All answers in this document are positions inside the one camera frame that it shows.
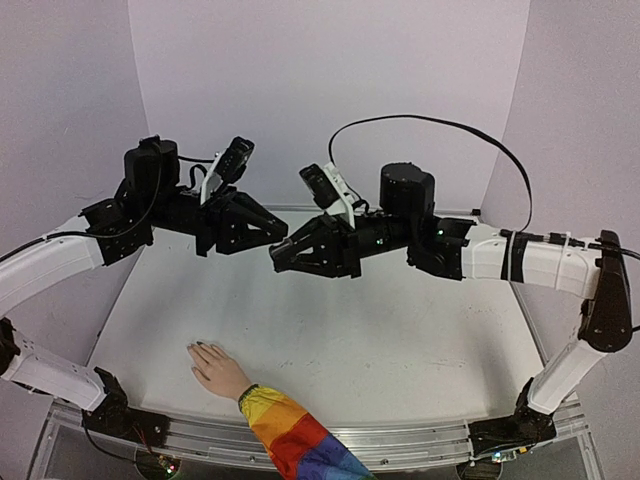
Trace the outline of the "rainbow sleeve forearm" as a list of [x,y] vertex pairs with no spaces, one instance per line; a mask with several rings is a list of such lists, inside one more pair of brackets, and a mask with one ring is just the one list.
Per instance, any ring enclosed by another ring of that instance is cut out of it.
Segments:
[[282,478],[374,477],[343,443],[284,393],[254,384],[238,406]]

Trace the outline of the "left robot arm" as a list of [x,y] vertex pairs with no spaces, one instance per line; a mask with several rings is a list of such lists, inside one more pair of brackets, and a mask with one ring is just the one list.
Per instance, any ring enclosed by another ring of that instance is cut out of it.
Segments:
[[190,235],[195,252],[232,255],[283,239],[287,224],[236,182],[254,150],[236,137],[215,159],[199,187],[180,182],[180,155],[172,140],[142,139],[124,156],[116,194],[84,208],[55,230],[1,257],[1,377],[94,412],[116,437],[131,433],[133,411],[109,372],[74,364],[36,345],[6,315],[32,297],[78,274],[108,267],[145,246],[155,229]]

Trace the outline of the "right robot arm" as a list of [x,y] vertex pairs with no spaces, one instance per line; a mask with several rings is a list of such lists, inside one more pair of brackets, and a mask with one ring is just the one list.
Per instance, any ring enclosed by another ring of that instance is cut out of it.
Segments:
[[554,413],[602,358],[632,340],[625,254],[612,231],[576,239],[438,217],[435,179],[411,163],[382,167],[380,208],[362,215],[335,165],[312,164],[300,176],[323,212],[270,248],[278,272],[357,278],[362,259],[405,249],[409,266],[434,277],[531,284],[581,299],[577,332],[524,389],[531,411]]

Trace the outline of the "mannequin hand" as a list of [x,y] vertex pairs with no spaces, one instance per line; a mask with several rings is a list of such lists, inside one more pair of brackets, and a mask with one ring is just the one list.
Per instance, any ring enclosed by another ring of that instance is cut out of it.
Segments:
[[238,401],[253,385],[240,365],[220,347],[197,342],[187,351],[193,361],[193,375],[211,394]]

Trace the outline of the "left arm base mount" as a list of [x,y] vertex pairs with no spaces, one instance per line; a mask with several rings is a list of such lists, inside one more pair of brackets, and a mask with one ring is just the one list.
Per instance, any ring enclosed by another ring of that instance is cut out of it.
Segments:
[[114,375],[100,367],[95,367],[94,372],[101,381],[103,398],[95,408],[82,411],[83,425],[90,431],[114,438],[162,447],[169,430],[169,417],[131,407]]

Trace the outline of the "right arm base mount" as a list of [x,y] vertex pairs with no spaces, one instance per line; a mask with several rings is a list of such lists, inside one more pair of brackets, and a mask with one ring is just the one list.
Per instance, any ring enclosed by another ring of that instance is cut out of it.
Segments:
[[528,404],[527,395],[532,383],[530,378],[520,392],[511,415],[478,420],[469,425],[473,460],[505,451],[529,449],[556,437],[553,415],[533,410]]

